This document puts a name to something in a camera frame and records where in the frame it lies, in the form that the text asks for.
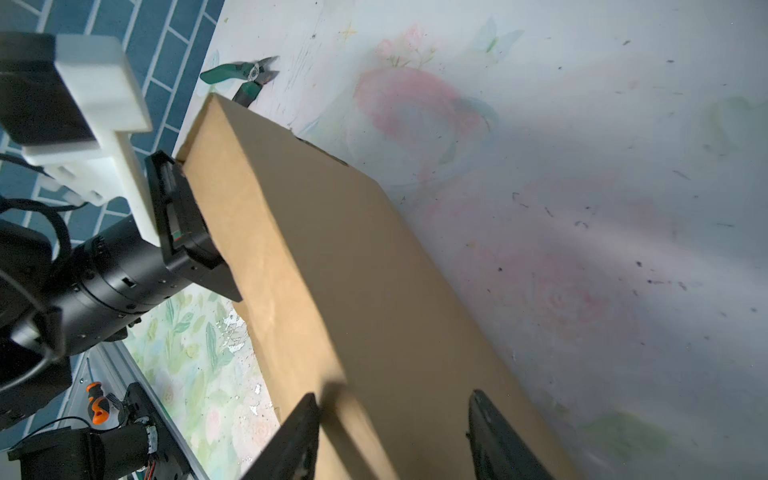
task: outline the black speck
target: black speck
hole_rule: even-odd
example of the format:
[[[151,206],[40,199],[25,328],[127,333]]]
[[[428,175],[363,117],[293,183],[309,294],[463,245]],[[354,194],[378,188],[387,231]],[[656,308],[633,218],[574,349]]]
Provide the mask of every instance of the black speck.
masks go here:
[[[690,178],[686,174],[684,174],[683,172],[681,172],[679,170],[672,170],[672,173],[676,174],[678,177],[682,177],[682,178],[684,178],[686,180],[690,180]]]

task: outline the cardboard box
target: cardboard box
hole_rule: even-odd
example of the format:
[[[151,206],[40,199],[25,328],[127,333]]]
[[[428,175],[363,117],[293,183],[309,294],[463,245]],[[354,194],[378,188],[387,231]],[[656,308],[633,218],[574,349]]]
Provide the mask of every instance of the cardboard box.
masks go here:
[[[323,408],[317,478],[474,478],[473,389],[555,478],[578,477],[375,181],[217,95],[178,158],[278,419],[307,392]]]

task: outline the screwdriver handle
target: screwdriver handle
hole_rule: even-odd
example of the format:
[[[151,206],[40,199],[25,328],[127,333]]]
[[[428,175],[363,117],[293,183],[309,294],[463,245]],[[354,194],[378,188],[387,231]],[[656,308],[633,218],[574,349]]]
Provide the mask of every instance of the screwdriver handle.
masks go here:
[[[94,425],[109,420],[109,400],[104,396],[101,382],[93,382],[85,388],[88,392],[88,417]]]

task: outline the floor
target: floor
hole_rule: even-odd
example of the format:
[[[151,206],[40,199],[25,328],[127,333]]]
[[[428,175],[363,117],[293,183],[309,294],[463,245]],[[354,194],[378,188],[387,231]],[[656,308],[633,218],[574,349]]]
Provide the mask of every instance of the floor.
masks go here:
[[[223,0],[7,0],[0,2],[0,31],[51,34],[111,35],[123,49],[142,88],[154,130],[134,135],[137,156],[171,152],[187,111],[197,75],[216,28]],[[20,154],[19,145],[0,131],[0,152]],[[0,162],[0,194],[62,205],[67,189],[43,188],[35,172]],[[77,245],[130,213],[115,199],[103,207],[87,205],[63,214]],[[0,218],[45,233],[53,229],[40,214],[12,210]],[[27,422],[0,432],[0,450],[44,423],[57,418],[68,392],[62,393]]]

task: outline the pliers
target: pliers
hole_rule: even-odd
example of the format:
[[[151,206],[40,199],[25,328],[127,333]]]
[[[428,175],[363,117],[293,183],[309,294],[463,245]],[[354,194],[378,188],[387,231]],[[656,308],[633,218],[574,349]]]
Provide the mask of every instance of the pliers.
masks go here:
[[[270,70],[270,64],[275,60],[277,60],[277,56],[262,58],[255,64],[243,62],[219,65],[201,73],[200,80],[207,84],[216,84],[230,78],[245,80],[232,100],[248,108],[256,100],[264,85],[272,81],[279,73]]]

